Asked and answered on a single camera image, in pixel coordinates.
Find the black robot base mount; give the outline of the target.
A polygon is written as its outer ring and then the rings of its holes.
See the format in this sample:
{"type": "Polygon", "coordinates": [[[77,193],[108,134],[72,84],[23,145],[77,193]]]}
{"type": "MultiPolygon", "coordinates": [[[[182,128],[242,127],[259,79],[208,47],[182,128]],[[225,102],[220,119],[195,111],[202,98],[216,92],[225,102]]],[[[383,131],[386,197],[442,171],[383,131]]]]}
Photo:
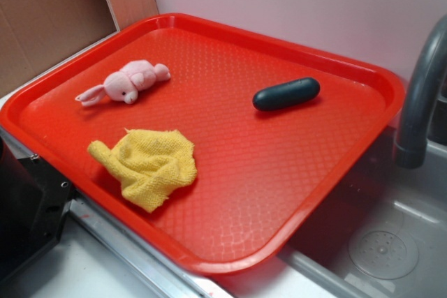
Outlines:
{"type": "Polygon", "coordinates": [[[1,141],[1,282],[59,243],[72,183],[43,158],[16,158],[1,141]]]}

